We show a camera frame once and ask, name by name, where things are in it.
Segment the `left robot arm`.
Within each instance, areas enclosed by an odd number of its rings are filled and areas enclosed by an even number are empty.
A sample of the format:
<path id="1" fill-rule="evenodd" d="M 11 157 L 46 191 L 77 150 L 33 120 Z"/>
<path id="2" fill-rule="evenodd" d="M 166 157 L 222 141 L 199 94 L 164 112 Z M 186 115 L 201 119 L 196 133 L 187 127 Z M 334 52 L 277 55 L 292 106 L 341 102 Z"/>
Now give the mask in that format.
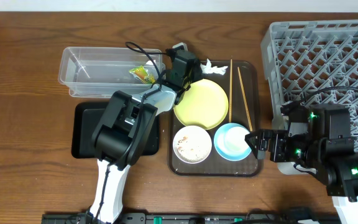
<path id="1" fill-rule="evenodd" d="M 183 47 L 167 49 L 172 68 L 159 73 L 150 89 L 113 93 L 91 136 L 98 160 L 98 184 L 87 223 L 114 223 L 123 209 L 127 175 L 146 147 L 160 113 L 178 105 L 190 85 L 202 79 L 198 57 Z"/>

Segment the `light blue bowl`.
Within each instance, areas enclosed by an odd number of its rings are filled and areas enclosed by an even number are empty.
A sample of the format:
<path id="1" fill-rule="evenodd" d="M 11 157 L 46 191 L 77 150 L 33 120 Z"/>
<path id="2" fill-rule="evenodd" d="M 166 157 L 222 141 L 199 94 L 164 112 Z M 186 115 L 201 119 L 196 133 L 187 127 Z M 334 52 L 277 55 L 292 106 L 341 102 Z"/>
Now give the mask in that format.
<path id="1" fill-rule="evenodd" d="M 236 126 L 245 128 L 241 124 L 227 123 L 227 124 L 222 125 L 220 128 L 218 128 L 218 130 L 215 132 L 215 135 L 214 135 L 215 150 L 221 157 L 223 157 L 224 159 L 226 159 L 228 161 L 241 161 L 241 160 L 245 159 L 251 153 L 250 147 L 248 148 L 248 150 L 246 150 L 246 152 L 244 152 L 242 154 L 232 155 L 232 154 L 228 153 L 228 151 L 224 145 L 224 138 L 225 138 L 225 135 L 226 135 L 228 129 L 236 127 Z"/>

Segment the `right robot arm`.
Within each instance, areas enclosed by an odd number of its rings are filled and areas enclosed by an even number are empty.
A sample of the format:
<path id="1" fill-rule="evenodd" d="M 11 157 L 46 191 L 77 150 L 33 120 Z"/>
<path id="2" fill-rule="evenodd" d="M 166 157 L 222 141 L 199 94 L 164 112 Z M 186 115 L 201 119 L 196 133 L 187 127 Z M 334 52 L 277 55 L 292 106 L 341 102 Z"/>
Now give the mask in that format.
<path id="1" fill-rule="evenodd" d="M 286 129 L 260 129 L 245 136 L 258 160 L 270 153 L 285 173 L 307 173 L 332 197 L 341 223 L 358 223 L 358 153 L 351 136 L 350 112 L 344 105 L 299 102 L 281 107 Z"/>

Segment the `white cup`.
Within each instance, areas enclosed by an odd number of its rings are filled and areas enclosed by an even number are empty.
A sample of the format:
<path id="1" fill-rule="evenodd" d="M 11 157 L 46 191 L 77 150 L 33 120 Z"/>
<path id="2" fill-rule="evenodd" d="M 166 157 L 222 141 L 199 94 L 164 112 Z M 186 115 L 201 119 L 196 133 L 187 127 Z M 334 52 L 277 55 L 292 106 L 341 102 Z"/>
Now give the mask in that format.
<path id="1" fill-rule="evenodd" d="M 249 148 L 245 141 L 245 136 L 247 134 L 249 134 L 249 131 L 240 126 L 228 129 L 224 138 L 224 145 L 228 153 L 237 155 L 246 152 Z"/>

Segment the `white bowl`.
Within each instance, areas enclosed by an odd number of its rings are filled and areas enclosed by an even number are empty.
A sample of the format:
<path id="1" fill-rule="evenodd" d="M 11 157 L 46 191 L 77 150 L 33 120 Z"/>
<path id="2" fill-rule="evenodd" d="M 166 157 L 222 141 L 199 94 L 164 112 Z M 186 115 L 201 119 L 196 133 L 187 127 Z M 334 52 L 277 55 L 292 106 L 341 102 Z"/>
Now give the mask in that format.
<path id="1" fill-rule="evenodd" d="M 174 135 L 173 152 L 184 163 L 198 164 L 208 158 L 212 150 L 211 136 L 199 126 L 185 126 Z"/>

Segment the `white tissue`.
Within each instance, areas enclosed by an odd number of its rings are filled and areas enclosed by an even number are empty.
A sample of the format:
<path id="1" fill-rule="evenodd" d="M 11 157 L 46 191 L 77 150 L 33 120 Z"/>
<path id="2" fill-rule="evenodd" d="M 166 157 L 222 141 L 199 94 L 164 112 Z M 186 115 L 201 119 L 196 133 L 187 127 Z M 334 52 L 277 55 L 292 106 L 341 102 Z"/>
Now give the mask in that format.
<path id="1" fill-rule="evenodd" d="M 226 70 L 228 66 L 218 67 L 218 66 L 212 66 L 212 63 L 209 59 L 206 60 L 205 64 L 200 65 L 201 70 L 204 74 L 218 74 L 218 75 L 224 75 L 226 73 Z"/>

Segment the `green orange snack wrapper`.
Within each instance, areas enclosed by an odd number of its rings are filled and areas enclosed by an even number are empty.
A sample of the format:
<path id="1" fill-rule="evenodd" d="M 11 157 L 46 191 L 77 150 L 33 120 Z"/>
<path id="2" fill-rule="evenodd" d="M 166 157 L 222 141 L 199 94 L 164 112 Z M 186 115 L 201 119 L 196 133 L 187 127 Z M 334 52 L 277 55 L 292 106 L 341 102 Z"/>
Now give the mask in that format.
<path id="1" fill-rule="evenodd" d="M 143 84 L 153 84 L 155 82 L 154 76 L 143 65 L 129 70 L 129 73 Z"/>

